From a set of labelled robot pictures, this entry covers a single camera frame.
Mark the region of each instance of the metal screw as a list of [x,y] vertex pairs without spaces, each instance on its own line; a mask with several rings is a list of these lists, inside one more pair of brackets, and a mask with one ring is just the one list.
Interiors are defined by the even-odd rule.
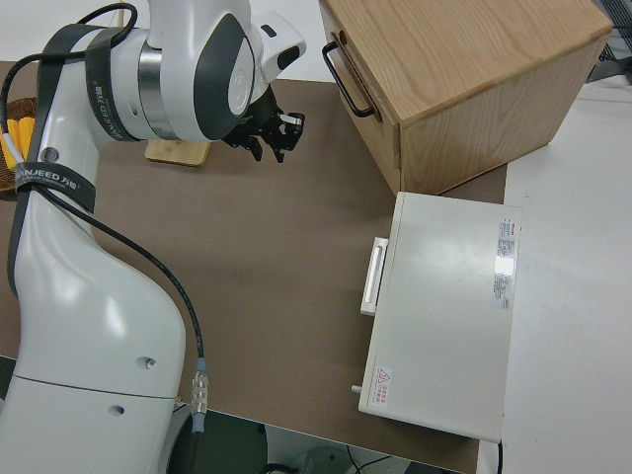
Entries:
[[47,146],[41,151],[39,158],[46,163],[55,163],[59,159],[59,151],[56,148]]

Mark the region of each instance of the white sticker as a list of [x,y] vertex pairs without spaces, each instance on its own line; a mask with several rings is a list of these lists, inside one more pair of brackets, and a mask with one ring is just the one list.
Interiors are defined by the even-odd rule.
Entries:
[[388,387],[391,384],[393,371],[386,367],[376,367],[373,371],[373,383],[371,384],[370,403],[372,405],[386,406],[388,402]]
[[515,222],[507,217],[498,227],[498,244],[494,262],[494,306],[509,309],[515,271]]

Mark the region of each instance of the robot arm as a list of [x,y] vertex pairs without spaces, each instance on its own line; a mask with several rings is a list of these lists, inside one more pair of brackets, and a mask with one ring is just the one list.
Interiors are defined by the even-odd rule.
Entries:
[[[257,160],[259,135],[282,161],[304,116],[285,116],[270,83],[305,52],[300,34],[274,12],[251,19],[246,0],[150,0],[149,6],[149,31],[135,31],[113,53],[121,125],[134,138],[224,138]],[[93,109],[98,118],[100,109]]]
[[[150,14],[149,31],[127,29],[120,43],[119,30],[87,25],[49,42],[18,184],[92,211],[99,152],[115,140],[224,139],[260,159],[261,136],[279,161],[293,148],[303,116],[284,115],[270,89],[305,50],[287,22],[252,19],[248,0],[150,0]],[[0,472],[155,474],[184,359],[181,315],[46,194],[18,191],[9,279],[22,335]]]

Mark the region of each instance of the wooden box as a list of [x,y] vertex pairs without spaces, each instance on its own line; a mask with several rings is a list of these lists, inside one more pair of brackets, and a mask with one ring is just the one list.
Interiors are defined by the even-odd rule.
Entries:
[[393,192],[439,194],[548,143],[612,28],[592,0],[320,5],[325,60]]

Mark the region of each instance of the white table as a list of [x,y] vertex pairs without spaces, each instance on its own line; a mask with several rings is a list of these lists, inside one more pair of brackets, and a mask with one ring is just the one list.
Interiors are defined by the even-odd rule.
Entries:
[[[523,209],[505,473],[630,472],[632,87],[586,85],[552,143],[508,169]],[[483,443],[478,472],[495,473]]]

